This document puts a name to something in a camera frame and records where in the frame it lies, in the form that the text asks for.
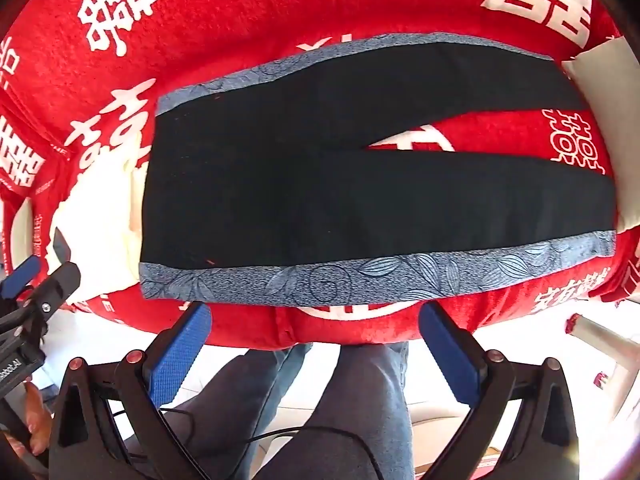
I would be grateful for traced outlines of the person's left hand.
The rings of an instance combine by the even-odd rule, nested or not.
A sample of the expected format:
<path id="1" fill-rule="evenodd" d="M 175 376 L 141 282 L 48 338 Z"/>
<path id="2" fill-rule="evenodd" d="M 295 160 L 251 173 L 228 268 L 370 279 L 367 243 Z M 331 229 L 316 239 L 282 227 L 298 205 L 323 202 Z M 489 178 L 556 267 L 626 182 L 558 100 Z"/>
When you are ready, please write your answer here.
<path id="1" fill-rule="evenodd" d="M 52 415 L 43 404 L 42 395 L 32 382 L 24 382 L 25 393 L 25 424 L 30 434 L 29 446 L 16 440 L 12 434 L 6 432 L 9 444 L 14 452 L 23 457 L 26 452 L 33 456 L 43 453 L 50 444 Z"/>

